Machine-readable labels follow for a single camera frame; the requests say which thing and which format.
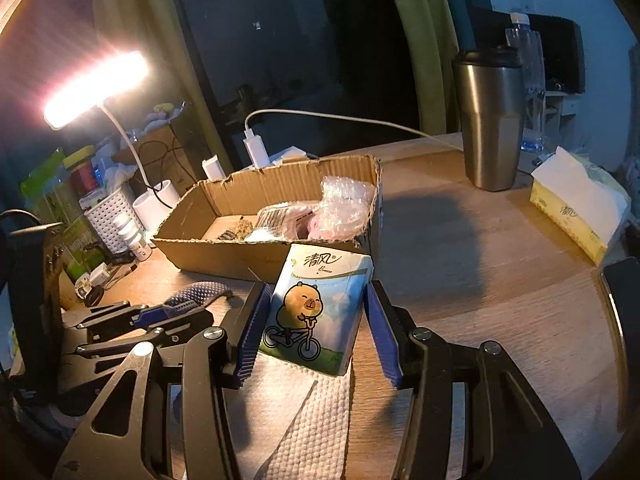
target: white cable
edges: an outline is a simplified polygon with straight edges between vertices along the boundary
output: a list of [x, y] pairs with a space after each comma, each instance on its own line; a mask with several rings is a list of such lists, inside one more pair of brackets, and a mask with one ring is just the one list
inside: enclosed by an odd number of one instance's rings
[[149, 179], [146, 177], [145, 168], [142, 165], [142, 161], [140, 161], [138, 152], [136, 152], [136, 149], [133, 147], [133, 144], [129, 140], [129, 137], [127, 136], [127, 133], [124, 131], [123, 127], [120, 125], [118, 120], [113, 116], [113, 114], [107, 110], [107, 108], [104, 106], [104, 103], [98, 104], [97, 107], [100, 108], [100, 110], [102, 110], [108, 118], [110, 118], [111, 122], [118, 129], [118, 131], [120, 132], [120, 135], [122, 136], [124, 141], [127, 143], [127, 146], [129, 147], [129, 149], [131, 150], [131, 153], [133, 154], [133, 158], [136, 159], [136, 164], [138, 165], [138, 168], [140, 169], [140, 173], [142, 175], [142, 180], [145, 181], [145, 184], [148, 188], [151, 188], [151, 184], [149, 184]]
[[388, 123], [387, 121], [377, 121], [375, 119], [363, 119], [361, 117], [350, 117], [346, 115], [334, 115], [334, 114], [321, 114], [319, 112], [305, 112], [304, 110], [285, 110], [282, 108], [264, 108], [263, 110], [256, 110], [255, 112], [251, 112], [247, 115], [244, 120], [244, 129], [245, 131], [249, 130], [249, 121], [253, 119], [256, 115], [260, 114], [294, 114], [294, 115], [308, 115], [312, 117], [323, 117], [326, 119], [342, 119], [345, 121], [354, 121], [356, 123], [369, 123], [369, 124], [380, 124], [382, 126], [390, 126], [391, 128], [397, 128], [398, 130], [404, 130], [411, 134], [415, 134], [418, 136], [426, 137], [427, 139], [433, 140], [434, 142], [438, 142], [444, 146], [448, 146], [454, 150], [462, 151], [462, 148], [456, 146], [455, 144], [451, 144], [446, 140], [440, 140], [438, 137], [430, 136], [420, 130], [414, 130], [413, 128], [409, 128], [407, 126], [402, 126], [402, 124]]

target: plastic water bottle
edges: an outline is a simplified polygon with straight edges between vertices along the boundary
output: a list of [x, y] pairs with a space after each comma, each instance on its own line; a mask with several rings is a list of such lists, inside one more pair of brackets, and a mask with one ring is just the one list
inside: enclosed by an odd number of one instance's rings
[[545, 143], [545, 63], [540, 34], [529, 27], [529, 17], [511, 13], [513, 27], [505, 30], [507, 44], [518, 49], [525, 86], [525, 117], [521, 149], [542, 152]]

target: yellow tissue package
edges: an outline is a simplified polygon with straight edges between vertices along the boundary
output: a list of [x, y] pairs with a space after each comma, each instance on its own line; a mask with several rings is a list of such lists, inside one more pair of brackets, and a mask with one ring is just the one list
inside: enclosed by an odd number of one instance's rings
[[[584, 167], [587, 176], [592, 182], [598, 182], [611, 190], [615, 190], [625, 198], [627, 204], [630, 204], [630, 198], [626, 191], [609, 173], [581, 156], [575, 154], [571, 154], [571, 156]], [[530, 202], [566, 232], [594, 263], [600, 264], [609, 249], [611, 240], [616, 239], [617, 234], [619, 234], [624, 225], [626, 215], [622, 215], [613, 236], [605, 240], [598, 236], [594, 229], [571, 205], [567, 204], [548, 187], [543, 186], [535, 179], [535, 176], [536, 172], [533, 173], [534, 181], [531, 188]], [[591, 204], [591, 206], [598, 207], [598, 204]]]

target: plastic bag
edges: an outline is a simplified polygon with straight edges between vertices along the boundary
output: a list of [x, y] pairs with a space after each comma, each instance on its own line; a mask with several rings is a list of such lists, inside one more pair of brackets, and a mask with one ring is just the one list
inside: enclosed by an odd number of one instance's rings
[[258, 211], [254, 231], [245, 242], [268, 242], [304, 240], [308, 234], [308, 223], [313, 213], [314, 202], [283, 202], [269, 205]]
[[351, 240], [369, 221], [376, 187], [341, 176], [322, 179], [322, 200], [309, 222], [309, 240]]

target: wooden desk surface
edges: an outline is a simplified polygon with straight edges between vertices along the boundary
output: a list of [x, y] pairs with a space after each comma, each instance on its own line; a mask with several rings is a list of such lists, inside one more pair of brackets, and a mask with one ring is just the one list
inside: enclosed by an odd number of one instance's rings
[[[450, 342], [500, 342], [559, 425], [583, 477], [610, 453], [619, 381], [596, 269], [529, 203], [530, 178], [489, 193], [471, 186], [462, 154], [421, 139], [361, 150], [382, 160], [383, 222], [377, 277], [416, 324]], [[159, 303], [212, 277], [181, 272], [159, 250], [107, 292], [103, 303]], [[250, 283], [227, 282], [245, 297]], [[364, 320], [346, 461], [348, 479], [388, 479], [408, 411], [408, 392], [382, 375]], [[462, 390], [454, 391], [460, 400]], [[460, 407], [454, 409], [450, 478], [462, 463]]]

